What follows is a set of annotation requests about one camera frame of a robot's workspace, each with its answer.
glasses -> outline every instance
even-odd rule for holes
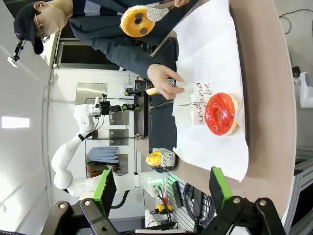
[[[37,19],[36,13],[35,13],[35,21],[36,21],[36,24],[38,26],[38,29],[40,30],[40,32],[38,32],[39,34],[41,34],[40,40],[43,43],[47,42],[50,39],[50,35],[45,35],[45,33],[44,33],[44,31],[45,31],[45,24],[44,23],[42,23],[42,24],[38,23],[38,19]]]

white robot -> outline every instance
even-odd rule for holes
[[[84,180],[74,180],[72,173],[67,170],[67,166],[72,160],[78,146],[94,131],[95,126],[92,118],[100,117],[102,111],[101,104],[103,102],[104,98],[99,102],[99,97],[97,97],[94,104],[75,106],[74,117],[78,123],[79,131],[73,139],[63,144],[56,151],[51,162],[51,166],[55,171],[55,186],[59,189],[67,189],[70,195],[81,197],[81,199],[90,197],[90,195],[93,194],[101,176],[90,179],[86,178]],[[161,188],[163,188],[164,182],[162,180],[162,174],[155,171],[138,174],[128,173],[123,176],[114,174],[116,193],[141,188],[145,189],[152,197],[157,197],[160,192],[158,187],[152,183],[155,181],[162,182]]]
[[[298,78],[293,78],[296,85],[300,85],[301,108],[313,108],[313,87],[307,72],[300,73]]]

wall light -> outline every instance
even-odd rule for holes
[[[22,117],[2,117],[2,128],[27,128],[29,118]]]

screw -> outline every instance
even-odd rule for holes
[[[238,197],[236,197],[236,198],[234,198],[233,202],[238,204],[238,203],[240,203],[240,199]]]
[[[262,200],[262,201],[260,202],[260,205],[261,205],[261,206],[265,206],[265,205],[266,205],[266,201]]]

dark jacket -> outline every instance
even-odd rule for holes
[[[147,5],[158,0],[90,0],[111,10],[124,13],[128,7]],[[185,13],[194,5],[193,3],[175,8],[154,29],[139,40],[158,45],[173,29]],[[101,50],[113,63],[148,78],[147,70],[156,61],[138,46],[133,44],[132,38],[127,36],[119,27],[121,16],[78,16],[69,19],[75,37],[93,47]]]

